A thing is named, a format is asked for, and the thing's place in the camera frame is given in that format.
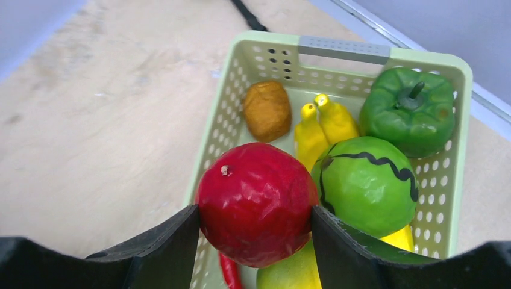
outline white wall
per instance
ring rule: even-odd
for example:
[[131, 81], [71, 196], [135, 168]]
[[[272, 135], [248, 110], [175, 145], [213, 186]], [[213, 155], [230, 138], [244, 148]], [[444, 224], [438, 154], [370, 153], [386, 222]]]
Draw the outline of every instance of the white wall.
[[86, 0], [0, 0], [0, 81]]
[[510, 0], [355, 0], [427, 50], [457, 55], [511, 105]]

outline red pomegranate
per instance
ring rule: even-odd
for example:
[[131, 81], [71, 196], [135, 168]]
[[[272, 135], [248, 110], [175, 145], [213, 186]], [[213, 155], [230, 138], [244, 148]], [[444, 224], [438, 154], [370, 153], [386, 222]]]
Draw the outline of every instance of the red pomegranate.
[[196, 195], [201, 230], [239, 264], [264, 268], [310, 239], [318, 192], [307, 169], [266, 143], [248, 143], [220, 156], [202, 176]]

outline yellow fruit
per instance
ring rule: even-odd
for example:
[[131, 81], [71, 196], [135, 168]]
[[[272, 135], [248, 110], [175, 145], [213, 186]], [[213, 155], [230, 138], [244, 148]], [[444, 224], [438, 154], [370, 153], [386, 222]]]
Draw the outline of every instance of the yellow fruit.
[[413, 236], [410, 225], [406, 225], [403, 229], [381, 238], [387, 244], [398, 247], [401, 250], [413, 252]]
[[319, 110], [319, 125], [331, 145], [360, 136], [355, 119], [344, 105], [323, 93], [314, 98], [314, 103]]
[[313, 104], [302, 107], [301, 117], [295, 127], [295, 153], [298, 161], [310, 173], [320, 154], [328, 148], [328, 141], [319, 126], [318, 112]]
[[257, 270], [257, 289], [321, 289], [312, 239], [297, 253]]

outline green watermelon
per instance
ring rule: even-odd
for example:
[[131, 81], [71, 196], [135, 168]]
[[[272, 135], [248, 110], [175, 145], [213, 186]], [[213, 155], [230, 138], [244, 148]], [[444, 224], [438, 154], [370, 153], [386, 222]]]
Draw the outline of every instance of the green watermelon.
[[419, 197], [408, 158], [375, 137], [331, 145], [311, 171], [321, 205], [369, 235], [385, 237], [409, 224]]

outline table surface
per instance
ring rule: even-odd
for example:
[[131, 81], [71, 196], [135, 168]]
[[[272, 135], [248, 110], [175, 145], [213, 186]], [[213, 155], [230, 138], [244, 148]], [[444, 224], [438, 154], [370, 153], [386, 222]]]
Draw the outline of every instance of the table surface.
[[[252, 0], [269, 29], [362, 39], [306, 0]], [[183, 204], [228, 46], [230, 1], [90, 0], [0, 86], [0, 235], [86, 256]], [[471, 118], [459, 251], [511, 240], [511, 144]]]

